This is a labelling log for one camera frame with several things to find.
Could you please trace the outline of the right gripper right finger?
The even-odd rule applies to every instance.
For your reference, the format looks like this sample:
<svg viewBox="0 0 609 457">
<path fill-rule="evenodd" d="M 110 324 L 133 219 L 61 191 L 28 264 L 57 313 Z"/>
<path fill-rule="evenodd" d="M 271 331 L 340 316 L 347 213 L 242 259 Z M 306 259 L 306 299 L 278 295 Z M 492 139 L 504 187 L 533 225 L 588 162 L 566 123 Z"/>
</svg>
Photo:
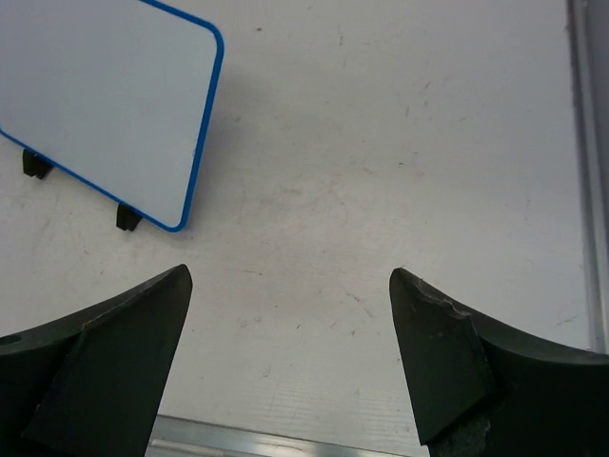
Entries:
<svg viewBox="0 0 609 457">
<path fill-rule="evenodd" d="M 608 358 L 467 307 L 404 268 L 389 280 L 420 443 L 433 456 L 604 456 Z"/>
</svg>

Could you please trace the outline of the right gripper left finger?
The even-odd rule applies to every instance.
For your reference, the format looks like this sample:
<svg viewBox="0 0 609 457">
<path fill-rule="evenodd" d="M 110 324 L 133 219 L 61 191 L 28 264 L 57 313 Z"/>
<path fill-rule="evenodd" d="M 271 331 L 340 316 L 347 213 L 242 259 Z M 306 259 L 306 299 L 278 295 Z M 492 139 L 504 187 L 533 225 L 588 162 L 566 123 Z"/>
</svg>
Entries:
<svg viewBox="0 0 609 457">
<path fill-rule="evenodd" d="M 144 455 L 191 292 L 179 265 L 2 337 L 2 455 Z"/>
</svg>

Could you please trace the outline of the blue framed whiteboard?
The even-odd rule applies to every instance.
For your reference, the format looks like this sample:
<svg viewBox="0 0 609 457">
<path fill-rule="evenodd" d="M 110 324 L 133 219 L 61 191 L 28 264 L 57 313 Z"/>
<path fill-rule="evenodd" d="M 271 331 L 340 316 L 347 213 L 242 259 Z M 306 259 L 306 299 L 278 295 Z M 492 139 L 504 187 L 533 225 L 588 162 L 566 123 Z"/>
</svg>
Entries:
<svg viewBox="0 0 609 457">
<path fill-rule="evenodd" d="M 214 24 L 160 1 L 5 1 L 1 132 L 179 231 L 224 54 Z"/>
</svg>

